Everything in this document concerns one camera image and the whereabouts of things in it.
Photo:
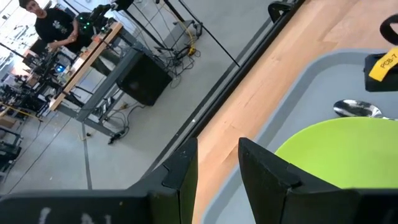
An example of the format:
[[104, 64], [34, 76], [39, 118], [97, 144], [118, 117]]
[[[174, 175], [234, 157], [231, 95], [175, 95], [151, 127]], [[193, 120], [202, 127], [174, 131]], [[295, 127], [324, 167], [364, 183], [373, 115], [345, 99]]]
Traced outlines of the black box case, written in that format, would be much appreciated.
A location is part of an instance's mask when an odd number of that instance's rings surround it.
[[116, 84], [140, 104], [153, 106], [172, 77], [153, 58], [142, 52], [136, 52], [128, 60]]

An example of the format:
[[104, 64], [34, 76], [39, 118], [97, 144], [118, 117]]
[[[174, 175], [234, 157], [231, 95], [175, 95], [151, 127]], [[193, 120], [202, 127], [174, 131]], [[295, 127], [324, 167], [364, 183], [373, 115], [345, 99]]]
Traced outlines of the silver metal spoon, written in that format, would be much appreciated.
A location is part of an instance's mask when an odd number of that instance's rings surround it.
[[368, 117], [398, 121], [395, 118], [385, 117], [377, 106], [360, 100], [337, 101], [333, 105], [333, 111], [341, 117]]

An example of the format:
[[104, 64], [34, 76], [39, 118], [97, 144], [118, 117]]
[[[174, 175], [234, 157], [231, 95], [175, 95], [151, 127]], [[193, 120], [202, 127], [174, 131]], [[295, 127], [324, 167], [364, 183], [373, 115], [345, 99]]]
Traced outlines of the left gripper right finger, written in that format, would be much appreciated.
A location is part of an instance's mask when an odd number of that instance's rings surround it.
[[398, 224], [398, 189], [341, 189], [248, 138], [238, 159], [256, 224]]

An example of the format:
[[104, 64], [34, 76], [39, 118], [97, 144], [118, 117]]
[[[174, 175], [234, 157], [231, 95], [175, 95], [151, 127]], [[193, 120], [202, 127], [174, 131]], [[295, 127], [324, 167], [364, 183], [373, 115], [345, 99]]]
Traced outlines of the lime green plate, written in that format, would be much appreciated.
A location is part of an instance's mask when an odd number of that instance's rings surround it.
[[329, 119], [295, 133], [275, 153], [341, 189], [398, 189], [398, 121]]

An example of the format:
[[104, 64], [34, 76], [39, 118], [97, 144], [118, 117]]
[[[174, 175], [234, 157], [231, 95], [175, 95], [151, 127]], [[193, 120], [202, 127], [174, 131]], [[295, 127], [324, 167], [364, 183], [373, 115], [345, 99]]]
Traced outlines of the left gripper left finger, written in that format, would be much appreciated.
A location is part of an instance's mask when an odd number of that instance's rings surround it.
[[192, 224], [198, 141], [127, 189], [35, 190], [0, 197], [0, 224]]

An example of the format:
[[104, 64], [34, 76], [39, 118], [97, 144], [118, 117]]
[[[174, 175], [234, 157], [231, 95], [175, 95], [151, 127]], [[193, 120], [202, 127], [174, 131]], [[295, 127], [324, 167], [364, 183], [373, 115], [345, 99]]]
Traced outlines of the black power strip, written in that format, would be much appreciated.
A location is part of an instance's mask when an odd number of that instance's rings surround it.
[[128, 128], [124, 128], [123, 130], [121, 130], [121, 131], [117, 132], [116, 134], [112, 135], [109, 138], [108, 145], [112, 145], [112, 144], [114, 144], [115, 141], [123, 138], [128, 131], [129, 131]]

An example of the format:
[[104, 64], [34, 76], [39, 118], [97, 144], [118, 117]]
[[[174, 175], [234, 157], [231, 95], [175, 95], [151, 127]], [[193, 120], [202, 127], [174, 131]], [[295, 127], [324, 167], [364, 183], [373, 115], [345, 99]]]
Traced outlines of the black robot with green lights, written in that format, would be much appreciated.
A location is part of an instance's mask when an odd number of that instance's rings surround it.
[[94, 35], [107, 31], [115, 20], [105, 14], [113, 8], [113, 4], [100, 4], [91, 12], [79, 13], [75, 18], [78, 21], [79, 34]]

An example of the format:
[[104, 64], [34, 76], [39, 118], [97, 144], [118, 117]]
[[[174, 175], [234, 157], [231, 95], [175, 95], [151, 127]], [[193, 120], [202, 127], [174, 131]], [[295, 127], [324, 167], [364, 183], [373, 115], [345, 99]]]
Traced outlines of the person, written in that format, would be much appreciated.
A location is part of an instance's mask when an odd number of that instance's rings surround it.
[[19, 6], [36, 15], [36, 33], [49, 48], [66, 47], [74, 54], [81, 50], [78, 43], [78, 22], [75, 18], [62, 10], [42, 9], [36, 0], [19, 0]]

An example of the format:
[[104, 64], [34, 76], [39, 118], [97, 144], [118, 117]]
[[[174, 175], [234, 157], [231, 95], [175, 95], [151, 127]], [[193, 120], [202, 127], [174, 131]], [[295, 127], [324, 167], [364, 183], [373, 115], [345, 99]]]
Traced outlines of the wooden workbench with grey legs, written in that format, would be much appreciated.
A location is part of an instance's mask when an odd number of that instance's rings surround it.
[[[100, 53], [111, 45], [114, 39], [120, 38], [127, 43], [127, 52], [122, 57], [120, 62], [106, 77], [101, 85], [93, 92], [87, 102], [80, 109], [69, 108], [62, 104], [67, 100], [72, 90], [80, 83], [86, 71], [91, 67], [92, 63], [100, 56]], [[75, 60], [75, 63], [70, 69], [71, 77], [66, 84], [60, 88], [60, 93], [50, 100], [49, 109], [52, 111], [59, 111], [107, 136], [114, 136], [115, 132], [103, 126], [103, 120], [111, 112], [115, 104], [120, 100], [122, 94], [115, 96], [118, 91], [116, 80], [125, 72], [127, 66], [132, 63], [133, 58], [139, 50], [144, 50], [145, 47], [132, 36], [120, 22], [114, 22], [110, 25], [110, 30], [104, 34], [99, 34], [93, 38], [93, 42], [86, 51], [80, 54]], [[97, 120], [92, 120], [90, 116], [95, 112], [95, 109], [100, 103], [105, 102], [109, 98], [114, 98], [106, 111], [98, 117]]]

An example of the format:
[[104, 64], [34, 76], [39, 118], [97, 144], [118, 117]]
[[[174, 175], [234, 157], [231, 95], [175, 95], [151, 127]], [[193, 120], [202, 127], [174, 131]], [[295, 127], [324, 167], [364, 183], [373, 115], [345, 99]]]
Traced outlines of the black aluminium table frame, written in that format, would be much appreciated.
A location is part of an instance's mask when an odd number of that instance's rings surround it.
[[253, 37], [244, 46], [242, 51], [233, 63], [225, 70], [218, 81], [211, 87], [210, 91], [201, 100], [199, 105], [193, 110], [192, 114], [182, 124], [178, 131], [172, 136], [171, 140], [154, 162], [142, 175], [147, 177], [163, 159], [168, 158], [169, 152], [174, 152], [190, 138], [196, 138], [205, 129], [229, 96], [249, 73], [250, 69], [260, 59], [263, 53], [275, 41], [283, 28], [295, 15], [303, 3], [308, 0], [266, 0], [267, 18], [260, 28], [254, 33]]

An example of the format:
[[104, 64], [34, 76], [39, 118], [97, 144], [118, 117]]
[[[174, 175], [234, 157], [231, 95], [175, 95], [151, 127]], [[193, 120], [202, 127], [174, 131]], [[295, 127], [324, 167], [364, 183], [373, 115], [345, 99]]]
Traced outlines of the grey plastic tray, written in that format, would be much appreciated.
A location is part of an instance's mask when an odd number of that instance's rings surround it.
[[[339, 49], [309, 63], [253, 141], [276, 152], [301, 129], [336, 118], [332, 106], [345, 99], [372, 103], [384, 116], [398, 118], [398, 92], [368, 92], [364, 87], [365, 58], [381, 52], [380, 49]], [[239, 166], [235, 166], [207, 206], [201, 224], [256, 224]]]

